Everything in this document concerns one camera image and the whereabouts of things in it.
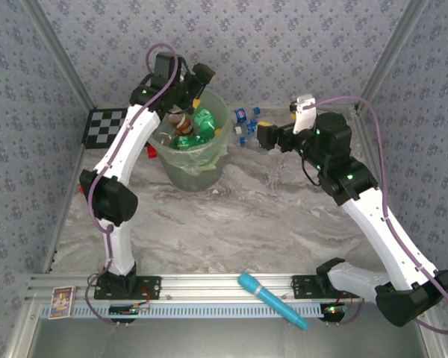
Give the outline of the green soda bottle yellow cap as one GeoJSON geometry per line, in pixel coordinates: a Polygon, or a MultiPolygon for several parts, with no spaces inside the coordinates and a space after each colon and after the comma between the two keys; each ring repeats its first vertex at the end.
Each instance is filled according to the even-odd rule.
{"type": "Polygon", "coordinates": [[[214,132],[218,128],[214,115],[207,109],[199,110],[193,121],[201,135],[214,136],[214,132]]]}
{"type": "Polygon", "coordinates": [[[185,151],[195,146],[205,145],[219,134],[221,130],[222,128],[217,128],[213,132],[203,131],[199,135],[177,136],[171,141],[169,146],[175,150],[185,151]]]}

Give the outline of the green plastic bin liner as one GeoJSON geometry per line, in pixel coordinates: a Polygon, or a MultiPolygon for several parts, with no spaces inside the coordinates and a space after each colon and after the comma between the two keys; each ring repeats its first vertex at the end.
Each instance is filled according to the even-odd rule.
{"type": "Polygon", "coordinates": [[[214,115],[218,128],[222,128],[220,133],[209,143],[195,146],[185,151],[175,150],[170,148],[170,146],[159,144],[155,139],[156,134],[159,132],[167,132],[173,136],[173,139],[177,137],[174,134],[174,128],[168,121],[168,115],[165,115],[158,129],[149,139],[149,144],[156,149],[158,157],[169,177],[185,175],[196,179],[202,175],[213,174],[217,172],[218,165],[221,164],[227,155],[227,147],[233,129],[233,121],[227,105],[219,96],[210,91],[204,91],[199,108],[193,114],[187,114],[193,123],[193,135],[200,134],[193,118],[201,109],[209,110],[214,115]]]}

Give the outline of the Pepsi bottle white cap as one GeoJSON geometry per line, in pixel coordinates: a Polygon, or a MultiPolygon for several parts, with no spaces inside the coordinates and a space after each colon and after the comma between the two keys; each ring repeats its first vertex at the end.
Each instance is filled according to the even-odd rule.
{"type": "Polygon", "coordinates": [[[238,121],[234,126],[234,133],[238,136],[252,135],[257,129],[257,121],[252,119],[246,119],[238,121]]]}

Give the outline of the green translucent trash bin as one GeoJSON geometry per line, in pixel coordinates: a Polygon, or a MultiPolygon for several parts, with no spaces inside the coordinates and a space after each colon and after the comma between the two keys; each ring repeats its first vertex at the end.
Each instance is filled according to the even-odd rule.
{"type": "Polygon", "coordinates": [[[203,191],[211,186],[213,186],[221,177],[221,174],[223,173],[223,166],[224,166],[225,159],[221,162],[221,164],[218,165],[217,172],[213,174],[207,174],[197,177],[196,179],[192,179],[185,175],[179,175],[177,177],[169,177],[171,182],[177,186],[179,189],[183,189],[188,192],[198,192],[203,191]]]}

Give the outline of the grey metal panel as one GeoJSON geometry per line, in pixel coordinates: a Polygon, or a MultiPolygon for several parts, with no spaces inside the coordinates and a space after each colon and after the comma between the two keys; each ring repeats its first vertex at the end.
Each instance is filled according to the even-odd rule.
{"type": "Polygon", "coordinates": [[[111,327],[94,318],[41,319],[26,358],[429,358],[418,326],[396,328],[372,305],[346,326],[318,319],[143,319],[111,327]]]}

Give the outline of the aluminium frame post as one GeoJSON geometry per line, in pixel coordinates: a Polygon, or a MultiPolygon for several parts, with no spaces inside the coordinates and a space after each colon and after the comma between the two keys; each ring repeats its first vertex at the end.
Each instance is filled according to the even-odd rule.
{"type": "Polygon", "coordinates": [[[49,51],[52,53],[63,76],[68,81],[72,91],[80,101],[81,106],[86,110],[92,110],[95,105],[40,3],[38,0],[20,1],[34,22],[49,51]]]}
{"type": "Polygon", "coordinates": [[[429,2],[430,0],[408,0],[362,90],[363,99],[367,101],[374,99],[429,2]]]}

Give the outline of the teal marker pen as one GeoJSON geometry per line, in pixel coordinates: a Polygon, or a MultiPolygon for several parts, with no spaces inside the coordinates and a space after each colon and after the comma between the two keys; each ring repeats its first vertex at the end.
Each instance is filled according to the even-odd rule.
{"type": "Polygon", "coordinates": [[[293,308],[265,288],[257,279],[248,273],[242,273],[237,282],[248,293],[263,301],[279,315],[302,330],[308,329],[308,322],[293,308]]]}

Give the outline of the thin aluminium side rail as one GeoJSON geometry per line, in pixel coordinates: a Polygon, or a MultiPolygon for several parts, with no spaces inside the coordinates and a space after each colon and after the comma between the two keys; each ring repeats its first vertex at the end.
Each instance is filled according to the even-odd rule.
{"type": "Polygon", "coordinates": [[[69,207],[72,201],[72,197],[74,192],[77,190],[76,186],[78,184],[78,176],[79,169],[81,168],[81,162],[83,160],[85,152],[85,145],[81,144],[78,150],[78,156],[75,160],[72,175],[66,189],[66,195],[63,201],[63,205],[61,206],[59,216],[57,218],[57,223],[55,226],[55,230],[52,235],[52,239],[49,245],[49,249],[45,258],[45,262],[42,268],[42,273],[48,274],[52,270],[53,262],[55,261],[55,254],[57,252],[57,245],[60,241],[60,235],[63,230],[63,227],[66,223],[67,213],[69,211],[69,207]]]}

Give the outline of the picture card on rail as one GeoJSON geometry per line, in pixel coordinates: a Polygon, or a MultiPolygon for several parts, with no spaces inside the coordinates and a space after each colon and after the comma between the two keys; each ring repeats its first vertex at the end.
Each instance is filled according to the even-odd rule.
{"type": "Polygon", "coordinates": [[[75,296],[74,286],[55,287],[52,290],[52,299],[49,309],[49,320],[70,318],[75,296]]]}

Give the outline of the long aluminium base rail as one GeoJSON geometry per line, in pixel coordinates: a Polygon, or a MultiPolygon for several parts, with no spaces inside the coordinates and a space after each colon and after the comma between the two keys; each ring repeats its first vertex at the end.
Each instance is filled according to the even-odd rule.
{"type": "MultiPolygon", "coordinates": [[[[248,293],[237,282],[238,274],[155,274],[138,280],[137,288],[131,295],[113,293],[103,283],[94,283],[90,287],[90,301],[128,303],[146,300],[150,294],[151,302],[165,304],[180,303],[251,303],[257,298],[248,293]]],[[[291,286],[292,274],[255,274],[254,277],[275,296],[286,303],[300,301],[331,302],[336,298],[295,298],[291,286]]],[[[352,288],[363,285],[364,298],[371,302],[371,293],[375,288],[390,282],[387,274],[362,270],[362,283],[351,279],[352,288]]],[[[84,300],[85,289],[91,281],[87,274],[37,274],[31,277],[25,291],[25,300],[36,300],[40,303],[50,303],[52,290],[55,287],[74,286],[77,302],[84,300]]],[[[332,281],[337,288],[343,287],[345,279],[338,276],[332,281]]]]}

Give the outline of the black grey checkerboard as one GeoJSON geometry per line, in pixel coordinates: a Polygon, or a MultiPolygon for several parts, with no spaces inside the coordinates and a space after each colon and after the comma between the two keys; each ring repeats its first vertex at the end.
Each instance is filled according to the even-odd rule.
{"type": "Polygon", "coordinates": [[[82,136],[86,149],[108,149],[125,121],[127,108],[92,109],[82,136]]]}

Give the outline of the brown tea bottle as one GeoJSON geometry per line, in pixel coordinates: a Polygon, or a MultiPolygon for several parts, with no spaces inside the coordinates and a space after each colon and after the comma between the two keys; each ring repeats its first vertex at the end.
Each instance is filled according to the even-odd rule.
{"type": "Polygon", "coordinates": [[[186,113],[171,113],[168,115],[168,121],[174,128],[176,136],[193,135],[193,123],[186,113]]]}

